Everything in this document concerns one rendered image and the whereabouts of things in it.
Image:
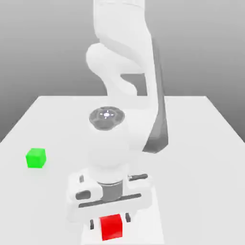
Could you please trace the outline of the small red cube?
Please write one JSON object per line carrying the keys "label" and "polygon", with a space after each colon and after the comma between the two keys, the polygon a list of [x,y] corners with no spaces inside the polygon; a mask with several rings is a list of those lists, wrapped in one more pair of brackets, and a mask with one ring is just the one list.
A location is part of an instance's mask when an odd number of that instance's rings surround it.
{"label": "small red cube", "polygon": [[123,223],[120,214],[100,217],[102,241],[123,236]]}

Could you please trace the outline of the small green cube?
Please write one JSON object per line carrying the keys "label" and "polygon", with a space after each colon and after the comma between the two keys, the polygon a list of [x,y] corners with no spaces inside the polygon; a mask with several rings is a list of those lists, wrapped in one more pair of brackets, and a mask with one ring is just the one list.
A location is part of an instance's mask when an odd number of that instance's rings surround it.
{"label": "small green cube", "polygon": [[46,162],[44,148],[31,148],[25,157],[28,168],[42,168]]}

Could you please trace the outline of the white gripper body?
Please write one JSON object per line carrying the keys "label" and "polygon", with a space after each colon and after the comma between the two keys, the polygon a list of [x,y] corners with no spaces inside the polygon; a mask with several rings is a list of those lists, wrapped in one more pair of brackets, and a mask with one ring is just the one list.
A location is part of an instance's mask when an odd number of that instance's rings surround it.
{"label": "white gripper body", "polygon": [[67,220],[69,222],[86,222],[99,217],[119,213],[135,212],[147,209],[153,203],[152,189],[122,196],[115,201],[67,202]]}

